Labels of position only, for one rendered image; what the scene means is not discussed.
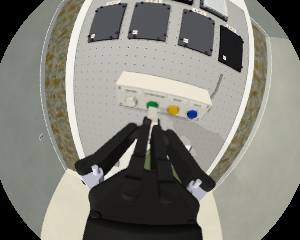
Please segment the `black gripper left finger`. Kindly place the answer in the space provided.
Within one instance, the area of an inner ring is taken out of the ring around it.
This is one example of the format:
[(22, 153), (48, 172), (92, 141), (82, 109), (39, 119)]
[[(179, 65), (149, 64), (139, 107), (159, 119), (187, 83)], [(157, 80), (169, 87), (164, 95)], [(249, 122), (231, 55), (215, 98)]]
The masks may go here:
[(127, 201), (138, 198), (141, 188), (146, 151), (150, 129), (152, 126), (153, 107), (149, 106), (148, 114), (143, 118), (143, 123), (129, 123), (94, 154), (89, 155), (75, 163), (75, 169), (89, 190), (100, 182), (114, 167), (123, 154), (137, 139), (133, 154), (121, 185), (121, 195)]

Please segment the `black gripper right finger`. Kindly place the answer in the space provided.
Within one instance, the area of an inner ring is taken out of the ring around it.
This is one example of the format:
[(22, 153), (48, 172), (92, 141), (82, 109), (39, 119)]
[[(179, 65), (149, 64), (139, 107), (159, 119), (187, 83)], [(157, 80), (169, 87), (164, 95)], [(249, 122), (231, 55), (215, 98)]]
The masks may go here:
[(172, 129), (162, 129), (156, 107), (153, 107), (149, 138), (150, 170), (156, 170), (158, 199), (161, 203), (171, 204), (178, 197), (172, 166), (182, 185), (198, 201), (216, 186), (215, 181), (200, 168), (177, 134)]

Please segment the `cream button panel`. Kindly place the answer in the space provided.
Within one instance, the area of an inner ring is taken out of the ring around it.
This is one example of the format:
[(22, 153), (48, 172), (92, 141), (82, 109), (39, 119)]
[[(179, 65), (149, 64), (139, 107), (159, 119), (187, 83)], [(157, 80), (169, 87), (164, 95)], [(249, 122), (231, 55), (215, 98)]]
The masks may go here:
[(200, 121), (210, 110), (211, 99), (217, 93), (222, 77), (223, 74), (220, 75), (216, 90), (209, 96), (208, 90), (192, 84), (156, 75), (123, 71), (116, 83), (118, 106), (146, 111), (149, 106), (156, 107), (158, 113)]

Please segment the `white plate lid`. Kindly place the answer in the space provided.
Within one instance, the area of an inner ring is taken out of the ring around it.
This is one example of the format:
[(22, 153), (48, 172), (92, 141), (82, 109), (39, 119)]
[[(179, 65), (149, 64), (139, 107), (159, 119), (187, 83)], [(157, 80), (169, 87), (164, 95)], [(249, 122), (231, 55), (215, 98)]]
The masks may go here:
[(204, 0), (204, 6), (228, 17), (226, 0)]

